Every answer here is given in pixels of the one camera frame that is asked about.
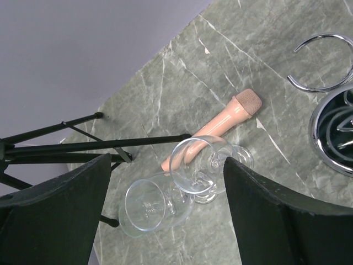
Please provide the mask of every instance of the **gray wall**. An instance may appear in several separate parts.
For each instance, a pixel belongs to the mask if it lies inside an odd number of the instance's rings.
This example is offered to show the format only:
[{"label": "gray wall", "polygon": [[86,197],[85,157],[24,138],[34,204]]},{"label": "gray wall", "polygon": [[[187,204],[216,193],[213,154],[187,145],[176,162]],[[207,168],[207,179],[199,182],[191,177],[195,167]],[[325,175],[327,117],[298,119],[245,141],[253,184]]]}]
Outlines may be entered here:
[{"label": "gray wall", "polygon": [[[210,2],[1,1],[0,137],[91,114]],[[7,173],[37,184],[66,171],[13,166]],[[12,191],[0,184],[0,195]]]}]

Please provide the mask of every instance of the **wine glass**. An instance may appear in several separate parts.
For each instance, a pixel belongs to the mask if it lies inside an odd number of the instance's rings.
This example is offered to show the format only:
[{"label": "wine glass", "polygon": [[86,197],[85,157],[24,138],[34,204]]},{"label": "wine glass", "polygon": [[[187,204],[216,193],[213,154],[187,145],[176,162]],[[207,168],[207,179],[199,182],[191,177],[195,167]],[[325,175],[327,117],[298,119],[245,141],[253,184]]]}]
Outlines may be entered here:
[{"label": "wine glass", "polygon": [[191,213],[194,196],[180,190],[169,172],[135,181],[127,190],[121,217],[133,237],[181,224]]},{"label": "wine glass", "polygon": [[223,166],[229,156],[253,168],[253,157],[247,149],[217,136],[191,137],[173,150],[170,175],[179,189],[195,194],[195,202],[210,203],[226,190]]}]

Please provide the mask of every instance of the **pink cylindrical object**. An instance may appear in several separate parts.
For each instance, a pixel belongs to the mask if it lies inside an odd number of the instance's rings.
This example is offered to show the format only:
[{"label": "pink cylindrical object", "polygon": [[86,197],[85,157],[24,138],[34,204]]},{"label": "pink cylindrical object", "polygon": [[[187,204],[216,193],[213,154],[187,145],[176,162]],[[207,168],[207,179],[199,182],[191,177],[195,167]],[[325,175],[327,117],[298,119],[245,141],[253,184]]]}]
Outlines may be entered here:
[{"label": "pink cylindrical object", "polygon": [[[251,118],[261,107],[261,99],[251,89],[246,89],[234,96],[225,109],[202,127],[193,136],[213,135],[221,136],[231,127]],[[198,141],[188,148],[184,157],[185,163],[189,163],[207,145],[204,141]],[[163,171],[169,171],[170,156],[161,164]]]}]

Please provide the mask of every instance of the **chrome ring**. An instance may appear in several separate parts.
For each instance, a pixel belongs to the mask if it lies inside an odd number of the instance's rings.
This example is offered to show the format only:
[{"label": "chrome ring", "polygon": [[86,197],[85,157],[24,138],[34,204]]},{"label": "chrome ring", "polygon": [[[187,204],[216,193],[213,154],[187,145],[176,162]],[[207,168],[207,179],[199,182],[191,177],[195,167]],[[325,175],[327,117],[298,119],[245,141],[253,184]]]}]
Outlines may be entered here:
[{"label": "chrome ring", "polygon": [[[302,43],[300,43],[298,45],[298,47],[296,47],[294,49],[294,52],[297,53],[297,52],[300,51],[301,48],[303,48],[307,44],[309,44],[309,43],[311,43],[313,41],[319,40],[319,39],[324,39],[324,38],[338,38],[339,40],[342,40],[345,43],[347,43],[349,48],[353,52],[353,41],[350,38],[348,38],[347,36],[339,35],[339,34],[319,34],[319,35],[312,36],[309,39],[307,39],[307,40],[303,41]],[[337,84],[334,84],[334,85],[329,86],[329,87],[320,87],[320,88],[307,87],[307,86],[304,86],[302,84],[299,84],[299,82],[296,81],[292,75],[287,76],[287,79],[293,86],[295,86],[296,88],[298,88],[298,89],[300,89],[302,91],[312,92],[312,93],[322,93],[322,92],[332,91],[332,90],[344,85],[349,80],[351,80],[352,77],[353,77],[353,65],[351,66],[351,68],[350,68],[349,72],[347,73],[347,75],[341,81],[339,81]]]}]

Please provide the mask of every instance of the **microphone grille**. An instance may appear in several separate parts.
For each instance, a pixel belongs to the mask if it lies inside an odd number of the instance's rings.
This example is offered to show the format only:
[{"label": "microphone grille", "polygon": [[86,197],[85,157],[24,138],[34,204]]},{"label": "microphone grille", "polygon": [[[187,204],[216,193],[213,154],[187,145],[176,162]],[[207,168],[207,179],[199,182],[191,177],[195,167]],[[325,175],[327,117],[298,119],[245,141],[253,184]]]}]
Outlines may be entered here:
[{"label": "microphone grille", "polygon": [[262,101],[252,89],[246,89],[236,95],[236,99],[249,115],[253,116],[262,106]]}]

